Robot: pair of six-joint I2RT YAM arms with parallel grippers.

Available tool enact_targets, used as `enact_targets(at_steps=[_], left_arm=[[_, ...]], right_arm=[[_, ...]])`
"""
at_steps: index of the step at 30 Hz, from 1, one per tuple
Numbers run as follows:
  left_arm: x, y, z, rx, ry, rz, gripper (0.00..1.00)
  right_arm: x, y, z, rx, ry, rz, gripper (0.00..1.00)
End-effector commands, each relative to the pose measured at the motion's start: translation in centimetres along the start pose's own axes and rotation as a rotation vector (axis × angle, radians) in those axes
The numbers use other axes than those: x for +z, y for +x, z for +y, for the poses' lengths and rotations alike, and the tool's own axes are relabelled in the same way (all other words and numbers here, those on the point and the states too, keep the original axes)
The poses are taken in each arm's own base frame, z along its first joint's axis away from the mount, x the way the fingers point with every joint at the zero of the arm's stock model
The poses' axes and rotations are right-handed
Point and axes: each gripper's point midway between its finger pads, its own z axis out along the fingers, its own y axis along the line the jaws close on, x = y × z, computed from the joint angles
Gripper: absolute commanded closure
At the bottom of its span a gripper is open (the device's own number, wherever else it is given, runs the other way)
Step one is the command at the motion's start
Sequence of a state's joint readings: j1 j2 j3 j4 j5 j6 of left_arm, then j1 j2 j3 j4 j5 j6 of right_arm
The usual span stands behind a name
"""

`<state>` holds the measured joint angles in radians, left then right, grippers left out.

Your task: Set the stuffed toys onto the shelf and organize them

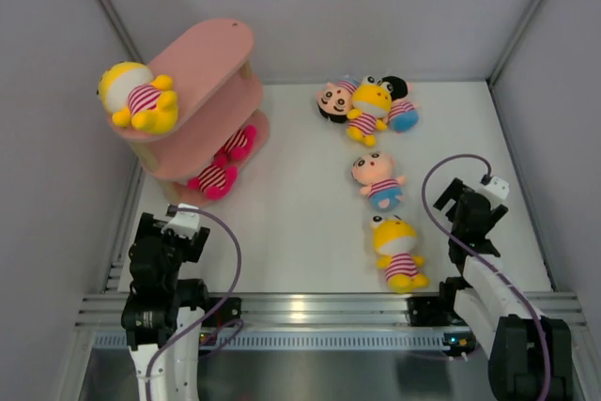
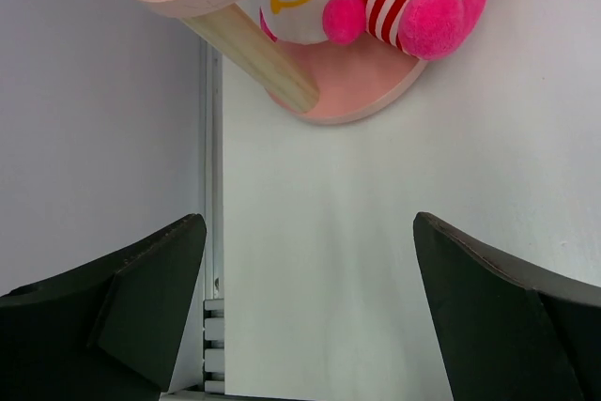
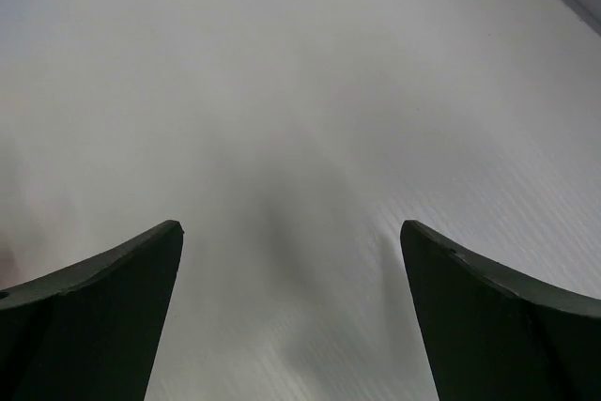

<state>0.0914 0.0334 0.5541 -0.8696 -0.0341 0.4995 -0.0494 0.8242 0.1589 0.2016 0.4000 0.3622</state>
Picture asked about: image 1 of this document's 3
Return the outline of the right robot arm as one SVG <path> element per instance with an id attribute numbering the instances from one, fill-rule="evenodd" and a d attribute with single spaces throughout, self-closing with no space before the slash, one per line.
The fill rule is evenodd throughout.
<path id="1" fill-rule="evenodd" d="M 571 400 L 572 335 L 561 319 L 536 308 L 501 270 L 488 233 L 507 213 L 454 178 L 434 204 L 451 227 L 448 255 L 459 274 L 439 286 L 439 314 L 464 320 L 487 357 L 498 400 Z"/>

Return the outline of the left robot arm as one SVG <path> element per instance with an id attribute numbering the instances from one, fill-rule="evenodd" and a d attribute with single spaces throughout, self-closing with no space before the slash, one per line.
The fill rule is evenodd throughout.
<path id="1" fill-rule="evenodd" d="M 165 222 L 142 215 L 130 260 L 130 291 L 121 326 L 135 367 L 141 400 L 197 400 L 200 329 L 212 303 L 201 279 L 181 279 L 185 263 L 196 263 L 210 230 L 182 205 Z"/>

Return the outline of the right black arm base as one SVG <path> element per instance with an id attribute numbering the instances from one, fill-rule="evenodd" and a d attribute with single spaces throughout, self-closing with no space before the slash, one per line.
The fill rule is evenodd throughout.
<path id="1" fill-rule="evenodd" d="M 408 321 L 413 327 L 465 326 L 447 301 L 435 296 L 412 296 L 407 301 Z"/>

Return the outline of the bald peach boy doll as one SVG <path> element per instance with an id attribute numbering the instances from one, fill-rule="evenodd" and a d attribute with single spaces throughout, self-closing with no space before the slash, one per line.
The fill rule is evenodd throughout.
<path id="1" fill-rule="evenodd" d="M 391 154 L 373 151 L 359 157 L 351 166 L 352 177 L 360 183 L 360 194 L 378 212 L 399 207 L 404 200 L 403 187 L 407 178 L 395 173 Z"/>

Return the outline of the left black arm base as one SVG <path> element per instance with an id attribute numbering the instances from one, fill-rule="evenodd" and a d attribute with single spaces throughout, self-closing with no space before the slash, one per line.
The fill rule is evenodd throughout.
<path id="1" fill-rule="evenodd" d="M 240 318 L 242 299 L 228 298 L 225 303 L 202 323 L 203 328 L 218 328 L 224 323 Z"/>

